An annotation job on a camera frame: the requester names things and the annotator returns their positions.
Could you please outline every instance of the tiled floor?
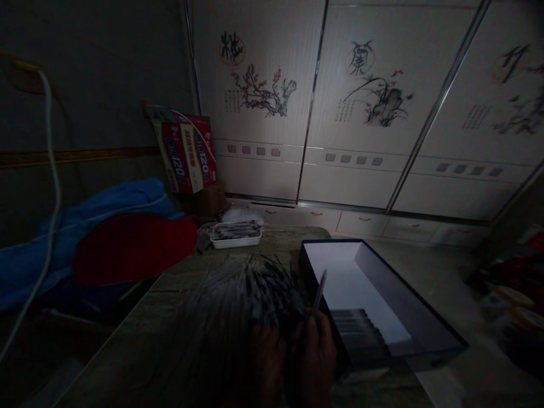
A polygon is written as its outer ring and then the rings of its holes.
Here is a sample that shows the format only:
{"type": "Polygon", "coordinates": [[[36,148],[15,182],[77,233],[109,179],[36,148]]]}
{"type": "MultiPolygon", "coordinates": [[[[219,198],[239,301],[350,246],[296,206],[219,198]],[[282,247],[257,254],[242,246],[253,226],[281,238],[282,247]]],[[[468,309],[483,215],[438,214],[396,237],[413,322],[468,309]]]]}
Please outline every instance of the tiled floor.
{"type": "Polygon", "coordinates": [[[478,261],[443,248],[367,241],[470,344],[449,366],[418,375],[438,408],[533,406],[542,384],[514,365],[486,332],[479,295],[463,283],[478,261]]]}

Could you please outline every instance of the red cloth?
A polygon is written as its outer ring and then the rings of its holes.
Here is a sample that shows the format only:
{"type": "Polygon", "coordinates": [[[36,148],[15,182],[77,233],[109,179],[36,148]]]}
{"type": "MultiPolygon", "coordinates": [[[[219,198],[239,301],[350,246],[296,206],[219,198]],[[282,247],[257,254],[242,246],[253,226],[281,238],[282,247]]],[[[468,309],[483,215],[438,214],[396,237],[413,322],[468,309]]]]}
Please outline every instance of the red cloth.
{"type": "Polygon", "coordinates": [[[180,262],[196,240],[197,227],[187,216],[116,215],[81,240],[72,263],[74,276],[86,286],[142,281],[180,262]]]}

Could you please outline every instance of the power outlet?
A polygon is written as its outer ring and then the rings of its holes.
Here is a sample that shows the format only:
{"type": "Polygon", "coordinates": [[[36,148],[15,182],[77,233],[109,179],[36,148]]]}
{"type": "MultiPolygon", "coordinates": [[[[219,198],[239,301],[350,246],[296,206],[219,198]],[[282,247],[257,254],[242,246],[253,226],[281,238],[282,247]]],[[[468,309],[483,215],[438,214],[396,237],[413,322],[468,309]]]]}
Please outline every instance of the power outlet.
{"type": "MultiPolygon", "coordinates": [[[[45,72],[44,66],[36,61],[30,59],[20,58],[13,54],[0,51],[0,67],[7,76],[10,83],[17,89],[23,92],[30,92],[31,94],[45,93],[44,85],[41,81],[39,74],[35,71],[26,70],[20,67],[16,62],[26,63],[32,66],[40,68],[45,72]]],[[[58,96],[54,86],[51,84],[51,90],[53,96],[58,96]]]]}

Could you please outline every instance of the marble table surface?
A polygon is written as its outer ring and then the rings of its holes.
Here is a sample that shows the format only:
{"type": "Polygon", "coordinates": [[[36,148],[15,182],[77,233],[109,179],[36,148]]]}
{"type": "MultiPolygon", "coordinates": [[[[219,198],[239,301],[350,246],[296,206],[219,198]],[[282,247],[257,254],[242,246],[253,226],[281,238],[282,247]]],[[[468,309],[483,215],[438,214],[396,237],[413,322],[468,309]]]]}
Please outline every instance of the marble table surface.
{"type": "MultiPolygon", "coordinates": [[[[180,306],[182,293],[192,288],[207,270],[213,271],[230,259],[250,254],[277,255],[284,265],[296,265],[303,240],[330,239],[323,228],[267,226],[258,246],[211,249],[193,253],[165,271],[130,312],[85,370],[57,401],[56,406],[102,407],[137,405],[138,393],[151,371],[150,350],[180,306]]],[[[375,380],[335,385],[335,407],[432,407],[416,375],[397,367],[375,380]]]]}

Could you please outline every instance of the black box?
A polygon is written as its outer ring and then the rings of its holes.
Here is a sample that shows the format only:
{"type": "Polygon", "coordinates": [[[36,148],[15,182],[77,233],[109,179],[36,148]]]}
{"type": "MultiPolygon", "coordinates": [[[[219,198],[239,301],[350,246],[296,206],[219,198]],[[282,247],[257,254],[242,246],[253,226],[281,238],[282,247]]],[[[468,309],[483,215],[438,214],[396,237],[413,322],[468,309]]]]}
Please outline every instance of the black box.
{"type": "Polygon", "coordinates": [[[325,269],[320,310],[338,349],[337,379],[407,362],[442,367],[468,343],[365,241],[302,241],[299,266],[313,299],[325,269]]]}

